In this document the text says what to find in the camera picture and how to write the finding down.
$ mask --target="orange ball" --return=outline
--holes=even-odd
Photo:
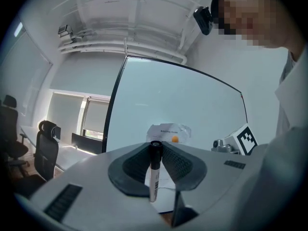
[[[179,143],[178,136],[173,136],[171,140],[172,140],[172,142]]]

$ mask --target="black and white pattern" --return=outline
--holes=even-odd
[[[257,142],[249,127],[246,127],[243,132],[237,136],[237,139],[239,140],[245,155],[250,155],[252,149],[257,146]]]

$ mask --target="whiteboard frame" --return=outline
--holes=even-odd
[[[116,98],[116,93],[117,93],[117,89],[118,89],[118,86],[120,84],[120,81],[121,81],[121,77],[122,77],[122,74],[124,72],[124,69],[125,69],[125,66],[126,66],[126,63],[127,63],[127,60],[129,58],[139,58],[139,59],[145,59],[145,60],[151,60],[151,61],[156,61],[156,62],[161,62],[161,63],[166,63],[166,64],[171,64],[171,65],[174,65],[174,66],[178,66],[178,67],[183,67],[183,68],[186,68],[186,69],[189,69],[189,70],[192,70],[194,72],[197,72],[199,74],[202,74],[202,75],[206,75],[210,78],[213,78],[229,87],[231,87],[232,89],[238,91],[240,94],[241,94],[241,97],[242,97],[242,100],[243,100],[243,104],[244,104],[244,109],[245,109],[245,115],[246,115],[246,122],[248,123],[248,120],[247,120],[247,112],[246,112],[246,106],[245,106],[245,102],[244,102],[244,98],[243,98],[243,95],[242,93],[237,90],[235,87],[229,85],[228,83],[214,77],[214,76],[211,76],[207,73],[204,73],[202,71],[199,71],[197,69],[194,69],[194,68],[191,68],[191,67],[187,67],[187,66],[184,66],[184,65],[181,65],[181,64],[176,64],[176,63],[172,63],[172,62],[168,62],[168,61],[164,61],[164,60],[160,60],[160,59],[154,59],[154,58],[147,58],[147,57],[136,57],[136,56],[133,56],[133,55],[128,55],[125,57],[124,61],[123,61],[123,64],[120,68],[120,71],[119,71],[119,74],[116,78],[116,81],[115,81],[115,86],[113,88],[113,91],[112,91],[112,94],[111,94],[111,98],[110,98],[110,102],[109,102],[109,106],[108,106],[108,111],[107,111],[107,115],[106,115],[106,120],[105,120],[105,125],[104,125],[104,132],[103,132],[103,146],[102,146],[102,153],[106,152],[106,148],[107,148],[107,138],[108,138],[108,131],[109,131],[109,124],[110,124],[110,118],[111,118],[111,113],[112,113],[112,109],[113,109],[113,106],[114,106],[114,102],[115,102],[115,98]]]

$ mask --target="white table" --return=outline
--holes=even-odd
[[[21,130],[27,136],[31,144],[36,147],[39,129],[35,127],[21,126]],[[65,171],[75,163],[92,156],[94,155],[81,150],[76,150],[75,147],[60,141],[56,166]]]

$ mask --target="ceiling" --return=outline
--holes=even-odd
[[[41,0],[48,31],[70,25],[78,42],[139,42],[185,55],[199,38],[193,11],[211,0]],[[174,55],[159,51],[161,56]]]

